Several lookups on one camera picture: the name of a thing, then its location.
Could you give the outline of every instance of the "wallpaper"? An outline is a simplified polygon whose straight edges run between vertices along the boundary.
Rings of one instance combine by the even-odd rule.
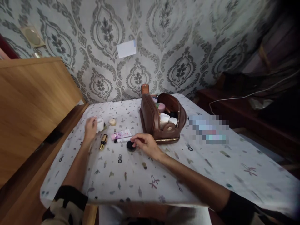
[[[0,33],[21,58],[62,58],[90,103],[181,93],[193,98],[239,69],[271,25],[275,0],[0,0]],[[34,26],[34,49],[20,27]],[[137,54],[116,45],[135,39]]]

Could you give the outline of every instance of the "person's left hand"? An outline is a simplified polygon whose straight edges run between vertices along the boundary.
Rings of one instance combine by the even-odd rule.
[[[96,136],[96,131],[97,131],[97,117],[88,118],[87,123],[85,124],[83,141],[91,142]]]

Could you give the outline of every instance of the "brown leather toiletry bag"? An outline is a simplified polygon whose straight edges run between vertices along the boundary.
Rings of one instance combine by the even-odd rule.
[[[161,130],[158,108],[149,94],[143,94],[140,108],[143,131],[151,134],[157,144],[175,143],[180,139],[180,132],[186,123],[187,114],[178,99],[170,94],[160,94],[157,102],[165,104],[171,113],[176,114],[177,124],[168,123]]]

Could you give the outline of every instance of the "table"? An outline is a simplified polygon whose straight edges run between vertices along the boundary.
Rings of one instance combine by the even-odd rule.
[[[208,123],[213,122],[208,113],[184,95],[173,95],[185,108],[187,115],[200,115]],[[99,151],[101,134],[110,137],[114,129],[130,129],[132,134],[143,131],[140,105],[141,99],[134,99],[99,103],[87,108],[57,154],[41,187],[40,197],[45,207],[50,205],[62,184],[83,140],[85,121],[92,116],[102,117],[107,125],[110,119],[115,118],[117,124],[97,134],[92,146],[82,190],[88,196],[89,203],[138,201],[189,207],[203,205],[174,175],[141,150],[130,153],[126,143],[114,143],[109,139],[104,150]],[[160,148],[174,159],[260,207],[293,214],[300,182],[234,131],[229,129],[225,132],[229,138],[228,144],[206,144],[187,120],[180,140],[175,144],[160,145]]]

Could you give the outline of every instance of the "cable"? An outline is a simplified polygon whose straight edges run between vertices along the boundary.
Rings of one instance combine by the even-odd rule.
[[[276,84],[273,84],[271,87],[269,87],[269,88],[267,88],[267,89],[264,89],[264,90],[261,90],[261,91],[257,91],[257,92],[254,92],[254,93],[252,93],[252,94],[249,94],[249,95],[246,95],[246,96],[244,96],[244,97],[237,97],[237,98],[225,98],[225,99],[219,99],[219,100],[215,100],[215,101],[213,101],[213,102],[211,102],[211,103],[209,103],[209,108],[210,108],[210,111],[215,115],[215,113],[213,112],[213,110],[212,110],[212,107],[211,107],[211,104],[212,103],[214,103],[214,102],[218,102],[218,101],[223,101],[223,100],[231,100],[231,99],[240,99],[240,98],[246,98],[246,97],[249,97],[250,95],[253,95],[253,94],[256,94],[256,93],[259,93],[259,92],[263,92],[263,91],[267,91],[267,90],[270,90],[271,88],[273,88],[274,86],[276,86],[277,84],[279,84],[279,83],[281,83],[282,81],[285,81],[285,80],[287,80],[288,78],[290,78],[290,77],[292,77],[292,76],[294,76],[294,75],[296,75],[298,72],[300,71],[300,69],[299,70],[297,70],[295,73],[293,73],[292,75],[290,75],[290,76],[288,76],[288,77],[286,77],[286,78],[284,78],[284,79],[282,79],[281,81],[278,81]]]

